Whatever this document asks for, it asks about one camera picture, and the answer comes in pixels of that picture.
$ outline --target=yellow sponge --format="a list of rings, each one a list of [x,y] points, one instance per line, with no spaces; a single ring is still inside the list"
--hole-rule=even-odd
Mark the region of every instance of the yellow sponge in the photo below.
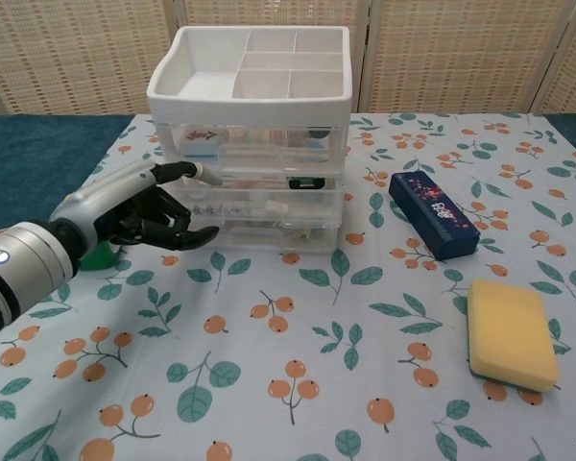
[[[469,366],[480,376],[547,391],[559,379],[540,295],[488,280],[468,293]]]

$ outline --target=robotic hand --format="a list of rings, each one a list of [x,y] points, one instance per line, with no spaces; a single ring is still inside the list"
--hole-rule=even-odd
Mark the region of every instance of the robotic hand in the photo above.
[[[182,176],[211,185],[222,179],[199,163],[138,162],[68,195],[49,222],[16,224],[0,233],[0,329],[76,274],[103,241],[192,250],[218,228],[188,230],[190,211],[158,184]]]

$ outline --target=table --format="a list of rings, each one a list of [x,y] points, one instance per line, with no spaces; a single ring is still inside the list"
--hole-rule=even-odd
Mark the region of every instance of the table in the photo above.
[[[159,158],[149,119],[92,179]],[[132,247],[3,330],[0,459],[576,460],[574,148],[534,115],[351,123],[333,255]],[[475,255],[436,262],[405,222],[388,180],[416,169]],[[469,373],[476,278],[541,292],[558,389]]]

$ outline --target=dark blue box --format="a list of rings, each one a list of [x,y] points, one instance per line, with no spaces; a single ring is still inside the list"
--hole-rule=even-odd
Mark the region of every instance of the dark blue box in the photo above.
[[[424,172],[394,173],[388,191],[437,260],[476,251],[480,232]]]

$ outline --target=robotic arm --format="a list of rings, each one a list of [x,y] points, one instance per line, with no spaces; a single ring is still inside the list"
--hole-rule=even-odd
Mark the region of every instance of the robotic arm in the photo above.
[[[157,187],[182,176],[222,183],[199,163],[138,162],[68,195],[48,222],[1,232],[0,329],[71,280],[103,241],[182,251],[213,240],[217,227],[188,230],[190,211]]]

